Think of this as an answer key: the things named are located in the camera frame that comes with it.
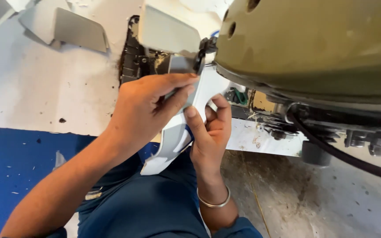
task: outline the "metal bracelet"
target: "metal bracelet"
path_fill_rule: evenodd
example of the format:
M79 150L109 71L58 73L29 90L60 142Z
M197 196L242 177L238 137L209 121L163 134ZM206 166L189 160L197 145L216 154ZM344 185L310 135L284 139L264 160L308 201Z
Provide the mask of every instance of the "metal bracelet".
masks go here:
M210 204L210 203L207 203L205 202L200 196L199 196L199 193L198 193L198 188L196 188L196 194L198 195L198 199L199 201L201 201L202 203L204 203L207 207L210 207L210 208L221 208L221 207L224 207L230 200L230 188L226 185L226 188L227 188L227 199L221 203L221 204L218 204L218 205L214 205L214 204Z

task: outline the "black hose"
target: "black hose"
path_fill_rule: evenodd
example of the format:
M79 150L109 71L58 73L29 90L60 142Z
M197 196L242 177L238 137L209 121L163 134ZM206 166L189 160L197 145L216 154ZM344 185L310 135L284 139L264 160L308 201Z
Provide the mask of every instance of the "black hose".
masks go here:
M334 146L324 142L316 135L310 132L310 130L299 120L295 113L290 113L289 119L294 123L294 126L298 128L312 143L319 146L321 149L327 153L335 156L336 158L342 160L343 162L354 166L360 170L366 171L372 175L381 177L381 167L367 163L363 160L357 159L350 154L347 154L339 149L336 149Z

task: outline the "person's left hand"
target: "person's left hand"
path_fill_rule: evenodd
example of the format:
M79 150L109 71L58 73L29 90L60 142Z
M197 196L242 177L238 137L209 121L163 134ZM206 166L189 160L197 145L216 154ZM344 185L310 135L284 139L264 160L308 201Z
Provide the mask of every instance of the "person's left hand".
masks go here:
M149 75L120 86L116 108L103 135L119 152L132 156L159 133L185 105L196 74ZM164 101L164 96L178 89Z

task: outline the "person's right hand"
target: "person's right hand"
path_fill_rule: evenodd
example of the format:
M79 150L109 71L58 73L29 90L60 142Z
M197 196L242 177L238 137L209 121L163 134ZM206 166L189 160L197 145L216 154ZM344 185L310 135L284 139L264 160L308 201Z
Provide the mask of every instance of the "person's right hand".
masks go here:
M232 130L232 110L228 101L220 94L211 100L218 110L205 107L206 125L195 107L185 109L186 121L195 137L190 158L197 174L207 178L220 175L221 159Z

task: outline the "finger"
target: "finger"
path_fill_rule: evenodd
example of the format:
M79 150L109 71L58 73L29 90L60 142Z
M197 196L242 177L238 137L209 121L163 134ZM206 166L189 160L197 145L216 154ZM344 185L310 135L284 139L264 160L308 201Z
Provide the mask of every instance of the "finger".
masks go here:
M229 102L223 95L217 94L211 98L213 103L218 107L217 118L223 122L231 122L232 120L232 108Z
M146 78L145 84L153 90L154 96L164 96L173 89L193 84L198 79L196 74L163 74Z
M205 116L207 122L211 122L217 118L217 113L210 106L205 106Z
M188 96L193 93L193 91L195 91L193 85L187 85L177 90L159 107L157 116L167 124L167 122L170 121L170 119L185 105Z
M204 121L194 106L189 106L185 109L185 118L195 140L204 141L209 138Z

